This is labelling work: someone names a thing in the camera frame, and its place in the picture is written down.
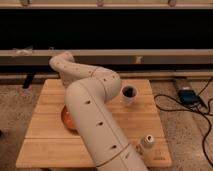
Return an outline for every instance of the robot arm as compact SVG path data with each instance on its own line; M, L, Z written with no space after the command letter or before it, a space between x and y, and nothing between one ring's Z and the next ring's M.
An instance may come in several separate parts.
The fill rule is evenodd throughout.
M147 171L146 166L120 129L105 102L120 91L119 75L111 70L73 63L64 52L50 60L64 76L65 103L95 166L99 171Z

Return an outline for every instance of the cup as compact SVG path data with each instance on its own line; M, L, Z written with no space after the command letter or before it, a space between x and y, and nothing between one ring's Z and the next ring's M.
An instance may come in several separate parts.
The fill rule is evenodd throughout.
M137 92L136 87L133 85L126 85L122 88L122 97L125 106L130 106L133 103Z

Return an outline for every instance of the orange bowl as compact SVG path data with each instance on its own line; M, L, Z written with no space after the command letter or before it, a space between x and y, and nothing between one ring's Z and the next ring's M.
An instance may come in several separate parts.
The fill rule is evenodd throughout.
M64 106L62 109L61 120L67 129L77 133L75 123L73 122L73 119L71 118L66 106Z

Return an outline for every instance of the speckled floor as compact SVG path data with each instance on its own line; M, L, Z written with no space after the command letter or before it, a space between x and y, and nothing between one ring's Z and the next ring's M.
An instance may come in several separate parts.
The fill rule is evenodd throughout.
M9 85L0 81L0 171L39 171L39 169L16 169L15 162L20 150L31 114L36 105L42 84L32 84L29 89L21 85ZM192 82L199 91L205 82ZM176 97L172 82L152 82L154 94L165 93ZM213 83L202 96L205 100L213 97ZM164 107L178 106L164 98L158 103ZM204 158L201 141L207 129L206 121L188 112L167 113L159 111L162 125L169 145L173 165L170 168L150 168L151 171L212 171ZM213 133L208 138L208 154L213 160Z

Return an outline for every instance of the black cable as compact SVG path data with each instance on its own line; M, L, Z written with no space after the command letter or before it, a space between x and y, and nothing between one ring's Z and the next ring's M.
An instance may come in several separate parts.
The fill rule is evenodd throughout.
M198 93L198 96L201 95L204 90L209 86L209 84L211 83L211 81L213 80L213 77L211 77L209 79L209 81L207 82L207 84L201 89L201 91ZM210 160L207 152L206 152L206 140L209 136L209 134L211 133L212 131L212 123L211 121L209 120L209 118L207 116L213 116L213 114L211 114L211 102L213 101L213 98L209 99L208 100L208 106L207 106L207 112L203 112L199 109L199 105L200 103L197 103L193 106L186 106L186 105L183 105L181 102L179 102L178 100L176 100L175 98L169 96L169 95L166 95L166 94L157 94L154 99L157 100L157 98L159 97L166 97L172 101L174 101L175 103L179 104L180 106L182 106L183 108L179 108L179 109L165 109L161 106L159 106L157 103L156 103L156 106L158 109L162 110L162 111L165 111L165 112L177 112L177 111L188 111L188 112L192 112L192 113L195 113L195 114L198 114L200 116L202 116L208 123L208 130L207 132L204 134L204 137L203 137L203 140L202 140L202 150L203 150L203 153L204 153L204 156L205 158L207 159L208 163L211 165L211 167L213 167L213 162Z
M203 91L209 86L209 84L212 82L212 80L213 80L213 77L211 77L208 80L207 84L200 90L200 92L198 93L198 96L200 96L203 93Z

